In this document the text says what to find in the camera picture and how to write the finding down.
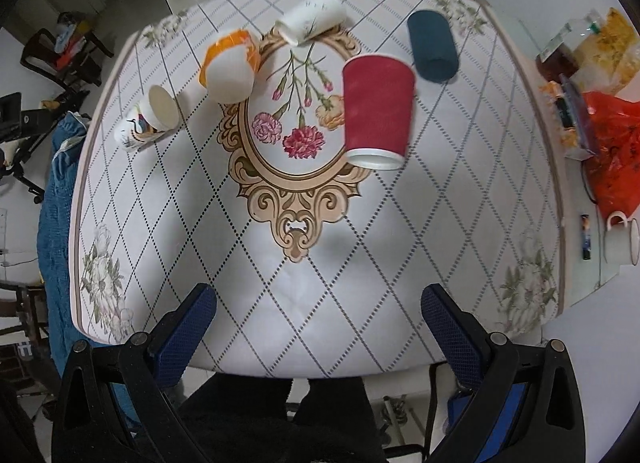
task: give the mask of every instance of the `floral print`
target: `floral print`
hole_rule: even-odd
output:
[[[262,143],[274,144],[282,137],[282,124],[268,112],[256,114],[251,127],[255,137]]]
[[[344,98],[340,94],[332,94],[327,100],[329,106],[318,106],[316,117],[320,126],[335,130],[344,125]]]
[[[513,269],[507,268],[499,311],[504,316],[506,333],[518,335],[542,323],[550,302],[558,302],[553,285],[553,266],[545,259],[538,234],[528,228],[518,242],[521,258]]]
[[[95,324],[116,342],[122,343],[133,333],[133,312],[125,307],[120,261],[116,259],[113,262],[110,242],[107,226],[98,224],[91,251],[84,256],[81,288],[89,293]]]
[[[176,15],[170,15],[162,19],[155,26],[145,28],[143,37],[146,39],[145,48],[156,46],[162,48],[167,42],[174,39],[180,33],[187,23],[187,12],[185,10],[178,12]]]
[[[297,99],[298,126],[282,140],[284,152],[294,159],[315,158],[326,143],[322,132],[316,126],[306,125],[305,121],[306,110],[311,107],[315,98],[320,102],[315,111],[320,126],[335,130],[344,124],[344,101],[339,94],[326,94],[334,90],[334,84],[318,66],[326,57],[317,60],[311,58],[314,46],[315,43],[309,46],[305,60],[298,58],[290,50],[289,59],[267,77],[269,80],[274,75],[282,74],[271,95],[272,100],[281,99],[286,92],[289,96],[276,112],[260,112],[254,116],[252,122],[252,130],[258,141],[271,145],[278,143],[282,139],[280,119],[290,109],[294,99]]]
[[[285,136],[282,144],[290,158],[315,158],[324,145],[324,136],[317,127],[303,125],[293,129],[291,136]]]
[[[449,19],[452,29],[457,29],[461,37],[468,33],[484,35],[482,27],[487,21],[478,15],[478,10],[468,6],[463,0],[436,0],[436,5]]]

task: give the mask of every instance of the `blue cup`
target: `blue cup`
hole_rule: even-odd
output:
[[[438,83],[456,76],[460,60],[449,21],[437,11],[421,10],[410,15],[407,26],[418,75]]]

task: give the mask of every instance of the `red plastic bag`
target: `red plastic bag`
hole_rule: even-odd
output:
[[[603,218],[640,205],[640,103],[610,94],[585,93],[600,151],[586,161],[591,189]]]

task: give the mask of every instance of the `white tablecloth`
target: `white tablecloth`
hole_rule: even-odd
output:
[[[214,0],[189,10],[165,48],[141,35],[125,51],[74,194],[76,326],[117,343],[208,282],[218,313],[191,365],[343,377],[443,358],[420,316],[431,283],[489,330],[513,335],[555,316],[555,164],[484,11],[470,0],[344,0],[346,29],[291,49],[271,29],[299,1]],[[450,18],[460,71],[445,85],[417,79],[401,170],[354,168],[342,157],[341,66],[375,51],[413,62],[405,23],[415,10]],[[231,27],[264,35],[263,62],[251,99],[220,107],[197,75],[216,31]],[[176,96],[182,125],[127,154],[112,130],[152,84]]]

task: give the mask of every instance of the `blue cloth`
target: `blue cloth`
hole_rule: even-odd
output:
[[[71,202],[85,135],[84,123],[72,112],[68,112],[53,131],[51,141],[56,153],[51,162],[38,225],[38,264],[47,291],[49,345],[51,356],[61,375],[74,342],[85,339],[94,347],[102,345],[89,340],[75,328],[69,300]],[[114,385],[114,390],[124,413],[129,419],[137,421],[138,416],[127,389],[123,385]]]

